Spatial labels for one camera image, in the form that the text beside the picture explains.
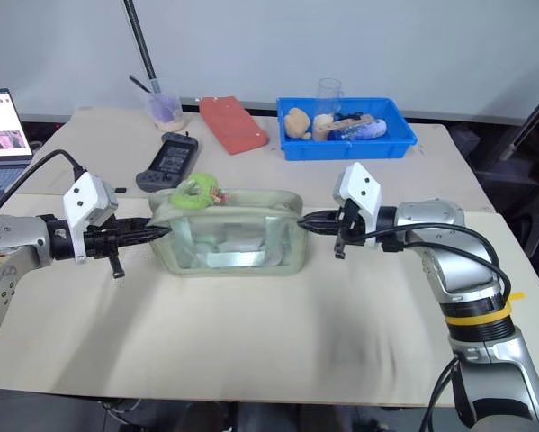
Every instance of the yellow band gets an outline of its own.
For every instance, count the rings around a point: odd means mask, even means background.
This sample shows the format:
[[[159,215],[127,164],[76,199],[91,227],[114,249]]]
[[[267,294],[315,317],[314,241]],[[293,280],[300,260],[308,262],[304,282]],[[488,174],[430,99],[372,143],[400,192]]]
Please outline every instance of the yellow band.
[[[508,317],[511,313],[511,305],[509,302],[502,310],[497,310],[487,315],[479,315],[477,317],[447,317],[445,316],[445,322],[454,326],[477,326],[479,324],[488,324],[493,321],[502,320]]]

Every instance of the blue plastic bin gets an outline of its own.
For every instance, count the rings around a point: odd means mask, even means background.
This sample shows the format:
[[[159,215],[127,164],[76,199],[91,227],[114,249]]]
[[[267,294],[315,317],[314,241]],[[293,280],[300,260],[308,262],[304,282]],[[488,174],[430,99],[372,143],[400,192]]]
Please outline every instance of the blue plastic bin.
[[[387,132],[379,138],[364,141],[314,141],[293,139],[285,135],[283,118],[291,108],[299,108],[312,119],[315,111],[313,98],[281,97],[277,99],[277,119],[281,150],[287,160],[327,159],[385,159],[403,158],[417,137],[401,115],[397,105],[384,97],[348,97],[341,99],[341,113],[371,114],[387,123]]]

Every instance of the clear cup with pens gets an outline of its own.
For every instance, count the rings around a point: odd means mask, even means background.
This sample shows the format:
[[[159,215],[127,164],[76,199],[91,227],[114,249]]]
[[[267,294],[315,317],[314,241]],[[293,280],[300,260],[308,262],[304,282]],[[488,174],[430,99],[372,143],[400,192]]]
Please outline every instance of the clear cup with pens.
[[[165,132],[175,132],[185,126],[181,100],[173,80],[169,78],[150,79],[143,85],[137,78],[130,76],[136,85],[139,100],[147,116]]]

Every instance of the black cable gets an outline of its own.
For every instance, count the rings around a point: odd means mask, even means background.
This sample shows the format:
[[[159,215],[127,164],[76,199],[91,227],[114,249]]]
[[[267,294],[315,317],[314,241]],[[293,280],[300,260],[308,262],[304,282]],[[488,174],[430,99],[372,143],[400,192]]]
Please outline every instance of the black cable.
[[[433,414],[433,408],[435,404],[437,403],[439,396],[441,396],[441,393],[445,389],[446,385],[451,380],[451,371],[453,370],[455,364],[458,361],[459,360],[457,359],[457,357],[455,357],[453,360],[451,360],[447,364],[447,366],[439,374],[439,377],[437,378],[437,381],[435,383],[435,387],[433,388],[433,391],[431,392],[431,397],[429,398],[429,405],[427,405],[425,414],[423,414],[423,418],[421,419],[421,424],[419,425],[419,432],[425,432],[425,429],[427,428],[427,424],[429,422],[429,418]]]
[[[505,304],[507,304],[509,300],[509,295],[511,294],[511,281],[509,280],[509,276],[507,276],[505,272],[503,272],[503,270],[501,270],[498,266],[493,265],[486,259],[483,259],[480,256],[476,256],[467,251],[459,249],[458,247],[442,245],[441,243],[432,243],[430,241],[414,241],[411,243],[406,243],[403,247],[404,248],[443,249],[443,250],[446,250],[447,252],[451,252],[453,254],[459,255],[460,257],[465,257],[467,259],[470,259],[471,261],[475,261],[476,263],[479,263],[482,266],[487,267],[491,272],[495,273],[503,281],[503,301],[505,302]]]
[[[25,171],[18,179],[11,185],[11,187],[5,192],[5,194],[0,198],[0,210],[4,206],[5,203],[7,203],[7,200],[12,197],[12,195],[21,187],[25,181],[33,175],[35,171],[37,171],[39,168],[43,167],[50,159],[54,158],[56,155],[63,155],[65,159],[69,161],[69,163],[73,166],[73,175],[75,180],[77,180],[84,172],[87,170],[79,165],[76,160],[73,159],[73,157],[67,153],[65,150],[57,149],[53,150],[44,157],[42,157],[40,160],[35,162],[33,166],[31,166],[27,171]]]
[[[376,231],[363,234],[362,236],[347,237],[347,238],[344,235],[344,232],[346,231],[346,229],[343,229],[342,227],[342,230],[340,230],[340,232],[341,232],[341,237],[345,240],[365,241],[367,239],[372,239],[373,237],[382,237],[382,236],[388,236],[390,234],[395,234],[396,232],[421,230],[421,229],[426,229],[426,228],[440,228],[443,230],[458,231],[458,232],[463,232],[465,234],[468,234],[476,238],[478,241],[482,243],[482,245],[487,250],[487,253],[491,258],[491,263],[499,267],[499,257],[497,256],[497,252],[495,252],[495,248],[493,247],[493,245],[491,245],[491,243],[479,232],[475,231],[474,229],[464,227],[463,225],[450,225],[448,223],[438,223],[438,222],[411,223],[409,225],[399,225],[399,227],[378,229]]]

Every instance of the red eraser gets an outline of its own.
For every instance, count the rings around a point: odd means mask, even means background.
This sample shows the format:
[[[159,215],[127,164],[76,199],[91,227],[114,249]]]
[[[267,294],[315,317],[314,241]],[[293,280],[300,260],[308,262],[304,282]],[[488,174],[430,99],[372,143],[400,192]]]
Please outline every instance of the red eraser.
[[[233,96],[203,97],[199,112],[230,155],[257,149],[268,141],[266,132]]]

